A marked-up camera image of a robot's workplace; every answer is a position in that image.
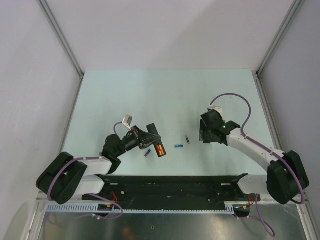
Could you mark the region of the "red yellow battery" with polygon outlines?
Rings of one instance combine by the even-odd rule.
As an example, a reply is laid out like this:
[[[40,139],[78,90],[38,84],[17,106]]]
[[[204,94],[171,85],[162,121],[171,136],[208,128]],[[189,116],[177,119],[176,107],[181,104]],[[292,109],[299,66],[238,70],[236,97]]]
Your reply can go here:
[[[162,145],[160,144],[157,145],[157,152],[159,153],[160,156],[164,155]]]

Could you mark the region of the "black remote control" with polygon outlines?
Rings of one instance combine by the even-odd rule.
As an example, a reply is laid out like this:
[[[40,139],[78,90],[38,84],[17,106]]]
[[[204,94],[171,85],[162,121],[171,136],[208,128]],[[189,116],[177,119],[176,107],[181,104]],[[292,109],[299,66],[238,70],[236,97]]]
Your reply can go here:
[[[162,137],[159,135],[156,125],[154,123],[146,126],[147,131],[150,134],[156,135],[156,140],[153,142],[153,146],[155,148],[156,154],[159,158],[167,155],[165,147],[162,142]]]

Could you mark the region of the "orange battery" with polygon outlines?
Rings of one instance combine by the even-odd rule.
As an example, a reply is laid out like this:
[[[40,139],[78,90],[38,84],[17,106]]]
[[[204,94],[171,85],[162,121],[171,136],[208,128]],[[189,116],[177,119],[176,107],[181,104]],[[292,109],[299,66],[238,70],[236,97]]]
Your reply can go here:
[[[162,144],[160,145],[160,149],[161,149],[161,154],[163,156],[165,156],[166,155],[166,151],[165,151],[165,148],[164,148],[164,146]]]

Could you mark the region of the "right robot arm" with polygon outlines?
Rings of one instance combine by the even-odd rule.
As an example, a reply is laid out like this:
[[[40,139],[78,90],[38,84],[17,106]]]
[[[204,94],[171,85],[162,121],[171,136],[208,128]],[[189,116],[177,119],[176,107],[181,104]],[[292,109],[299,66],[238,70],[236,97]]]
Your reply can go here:
[[[219,143],[236,149],[257,163],[266,175],[244,174],[230,188],[231,196],[242,201],[248,194],[267,195],[285,205],[297,195],[305,199],[310,185],[301,157],[295,151],[266,147],[244,133],[233,121],[224,121],[216,109],[200,117],[199,140],[205,144]]]

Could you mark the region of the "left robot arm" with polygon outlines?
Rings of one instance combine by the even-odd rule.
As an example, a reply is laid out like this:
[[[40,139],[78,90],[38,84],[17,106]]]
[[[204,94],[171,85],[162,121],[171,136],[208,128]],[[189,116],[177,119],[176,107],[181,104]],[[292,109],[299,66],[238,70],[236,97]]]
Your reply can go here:
[[[46,194],[47,199],[59,205],[67,203],[74,196],[94,194],[105,200],[111,188],[101,176],[113,174],[120,164],[120,156],[134,148],[144,150],[153,145],[158,157],[166,155],[162,138],[155,124],[147,125],[143,131],[137,126],[120,138],[111,134],[105,139],[99,156],[75,158],[68,152],[61,152],[44,170],[36,181],[36,187]]]

